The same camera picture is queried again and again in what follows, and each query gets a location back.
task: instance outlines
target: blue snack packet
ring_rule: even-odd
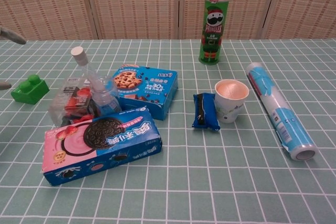
[[[195,94],[194,103],[195,121],[192,126],[199,129],[210,128],[219,131],[221,127],[216,117],[215,94]]]

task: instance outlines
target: pringles can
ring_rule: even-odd
[[[199,61],[214,65],[219,61],[220,46],[229,0],[205,0]]]
[[[296,161],[309,160],[318,152],[317,147],[289,107],[262,64],[251,63],[246,75],[267,110],[282,146]]]

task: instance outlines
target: green toy block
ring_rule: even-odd
[[[41,80],[37,74],[32,74],[10,94],[17,102],[36,104],[48,92],[46,82]]]

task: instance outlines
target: cup rim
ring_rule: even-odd
[[[217,91],[217,86],[218,86],[221,82],[224,82],[224,81],[233,81],[233,82],[242,84],[243,87],[247,90],[247,94],[246,94],[246,96],[244,96],[244,97],[242,97],[242,98],[239,98],[239,99],[233,99],[233,98],[229,98],[229,97],[225,97],[225,96],[221,95],[221,94]],[[246,99],[246,98],[248,97],[250,90],[249,90],[248,86],[246,86],[246,84],[242,83],[241,81],[238,81],[238,80],[236,80],[236,79],[223,79],[223,80],[218,81],[218,82],[215,84],[215,92],[216,92],[216,94],[218,94],[220,97],[222,97],[222,98],[224,98],[224,99],[228,99],[228,100],[231,100],[231,101],[240,101],[240,100],[244,100],[244,99]]]

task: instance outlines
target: white paper cup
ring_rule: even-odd
[[[217,118],[223,123],[236,120],[249,94],[248,87],[237,80],[221,80],[215,85],[215,106]]]

